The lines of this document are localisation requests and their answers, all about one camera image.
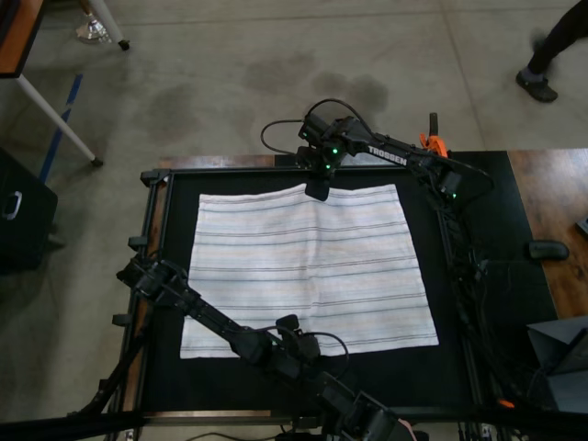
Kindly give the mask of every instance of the person's leg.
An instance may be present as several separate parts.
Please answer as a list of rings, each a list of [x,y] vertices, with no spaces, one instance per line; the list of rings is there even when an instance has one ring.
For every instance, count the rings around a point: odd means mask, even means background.
[[[533,74],[544,73],[551,60],[568,49],[577,39],[585,37],[587,32],[588,0],[581,0],[561,18],[537,49],[529,62],[529,71]]]
[[[558,94],[549,87],[544,73],[558,54],[569,48],[577,39],[586,36],[588,36],[588,0],[581,0],[561,18],[545,40],[534,48],[533,58],[528,66],[517,74],[516,82],[537,101],[542,103],[555,101]]]

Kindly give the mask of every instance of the gray floor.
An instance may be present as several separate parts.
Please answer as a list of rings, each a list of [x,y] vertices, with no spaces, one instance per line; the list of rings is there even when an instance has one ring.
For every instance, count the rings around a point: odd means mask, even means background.
[[[68,245],[42,268],[0,280],[0,418],[63,415],[83,405],[119,357],[110,323],[129,293],[115,278],[140,232],[139,181],[163,156],[265,153],[272,119],[298,118],[326,96],[347,99],[391,136],[418,142],[439,114],[453,150],[586,147],[588,44],[558,59],[560,99],[539,105],[514,83],[529,35],[573,0],[110,0],[132,42],[74,39],[75,2],[55,2],[25,75],[105,160],[93,171],[63,139],[50,176]],[[0,142],[37,174],[53,125],[16,84],[0,82]],[[294,149],[294,128],[274,144]],[[261,435],[272,429],[235,429]],[[195,431],[148,431],[181,439]],[[453,427],[437,427],[454,439]]]

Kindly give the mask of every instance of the cloth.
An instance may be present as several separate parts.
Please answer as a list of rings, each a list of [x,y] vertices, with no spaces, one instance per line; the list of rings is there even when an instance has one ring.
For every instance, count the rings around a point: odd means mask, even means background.
[[[189,285],[251,328],[297,314],[304,332],[343,339],[350,353],[437,345],[421,271],[394,185],[304,185],[263,195],[201,195]],[[319,336],[321,353],[343,348]],[[186,317],[182,358],[235,356]]]
[[[528,68],[542,74],[551,61],[568,49],[577,39],[588,37],[588,0],[581,0],[551,30],[545,42],[535,51]]]

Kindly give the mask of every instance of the handle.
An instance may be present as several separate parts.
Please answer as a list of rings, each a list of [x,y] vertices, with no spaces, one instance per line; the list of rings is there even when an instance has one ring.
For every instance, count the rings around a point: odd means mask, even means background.
[[[12,198],[12,197],[17,198],[17,204],[15,205],[14,211],[12,213],[6,212],[6,208],[8,207],[8,201],[4,205],[4,208],[2,209],[2,218],[6,219],[7,221],[11,221],[17,216],[18,210],[20,209],[20,203],[22,202],[22,193],[21,192],[15,191],[13,194],[8,195],[8,198]]]
[[[437,121],[437,114],[429,114],[429,136],[439,135],[439,122]]]

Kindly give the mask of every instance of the shoe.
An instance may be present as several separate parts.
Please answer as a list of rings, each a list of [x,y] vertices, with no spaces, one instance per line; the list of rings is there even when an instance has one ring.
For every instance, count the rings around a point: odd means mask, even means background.
[[[523,87],[529,95],[540,103],[552,103],[558,99],[558,93],[549,87],[547,78],[544,78],[543,81],[539,83],[531,83],[525,80],[523,75],[519,72],[516,75],[516,83]]]

